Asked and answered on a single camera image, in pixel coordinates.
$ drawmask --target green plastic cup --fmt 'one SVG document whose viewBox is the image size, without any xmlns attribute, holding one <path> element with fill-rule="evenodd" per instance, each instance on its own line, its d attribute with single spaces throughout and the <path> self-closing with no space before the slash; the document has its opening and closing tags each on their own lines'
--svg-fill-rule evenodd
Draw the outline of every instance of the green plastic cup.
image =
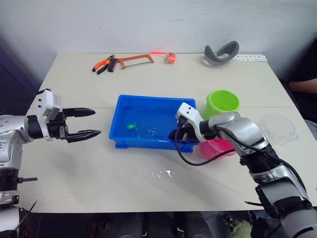
<svg viewBox="0 0 317 238">
<path fill-rule="evenodd" d="M 227 90 L 217 90 L 207 96 L 207 105 L 203 111 L 203 117 L 208 120 L 218 114 L 236 112 L 239 108 L 240 100 L 234 93 Z"/>
</svg>

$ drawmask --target person's arm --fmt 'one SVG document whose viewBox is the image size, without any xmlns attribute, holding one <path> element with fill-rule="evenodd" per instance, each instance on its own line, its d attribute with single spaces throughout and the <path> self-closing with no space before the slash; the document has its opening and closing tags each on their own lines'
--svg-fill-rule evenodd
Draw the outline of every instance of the person's arm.
<svg viewBox="0 0 317 238">
<path fill-rule="evenodd" d="M 294 92 L 317 94 L 317 78 L 308 81 L 289 82 L 289 87 Z"/>
</svg>

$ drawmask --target gray vr headset strap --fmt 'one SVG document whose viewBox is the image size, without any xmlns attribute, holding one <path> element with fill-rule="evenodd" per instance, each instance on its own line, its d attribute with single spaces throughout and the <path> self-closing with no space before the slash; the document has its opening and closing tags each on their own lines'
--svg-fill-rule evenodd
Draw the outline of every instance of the gray vr headset strap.
<svg viewBox="0 0 317 238">
<path fill-rule="evenodd" d="M 230 61 L 239 52 L 239 43 L 236 41 L 231 41 L 225 46 L 221 47 L 217 55 L 212 51 L 210 46 L 205 47 L 205 59 L 213 66 L 221 65 Z M 228 57 L 219 58 L 220 55 L 228 54 Z"/>
</svg>

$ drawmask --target dark clothing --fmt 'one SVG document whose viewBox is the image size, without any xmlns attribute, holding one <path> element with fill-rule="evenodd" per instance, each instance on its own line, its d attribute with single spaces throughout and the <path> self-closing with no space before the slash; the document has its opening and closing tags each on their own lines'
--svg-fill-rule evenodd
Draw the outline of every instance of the dark clothing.
<svg viewBox="0 0 317 238">
<path fill-rule="evenodd" d="M 291 81 L 308 81 L 317 78 L 317 40 L 301 61 Z M 317 123 L 317 94 L 294 92 L 304 119 Z"/>
</svg>

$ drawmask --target white table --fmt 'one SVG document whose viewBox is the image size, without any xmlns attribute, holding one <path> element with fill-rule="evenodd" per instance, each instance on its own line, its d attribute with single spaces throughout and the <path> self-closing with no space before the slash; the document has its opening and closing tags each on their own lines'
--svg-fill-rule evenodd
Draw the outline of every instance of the white table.
<svg viewBox="0 0 317 238">
<path fill-rule="evenodd" d="M 20 175 L 37 176 L 39 181 L 19 186 L 21 206 L 30 207 L 38 199 L 36 212 L 258 209 L 244 203 L 259 200 L 254 190 L 256 184 L 236 155 L 191 167 L 175 151 L 115 149 L 108 138 L 120 94 L 190 97 L 201 110 L 207 94 L 220 88 L 239 96 L 243 117 L 260 122 L 267 114 L 279 113 L 293 122 L 298 139 L 275 149 L 280 158 L 299 172 L 311 202 L 317 204 L 316 141 L 266 62 L 230 62 L 208 67 L 202 63 L 202 55 L 178 55 L 174 65 L 155 57 L 155 64 L 125 70 L 118 67 L 114 73 L 101 75 L 92 73 L 93 65 L 106 56 L 57 56 L 42 88 L 50 87 L 60 95 L 64 107 L 90 107 L 96 111 L 90 117 L 68 118 L 71 131 L 90 128 L 102 133 L 72 144 L 38 140 L 24 145 Z M 185 155 L 202 161 L 197 149 Z"/>
</svg>

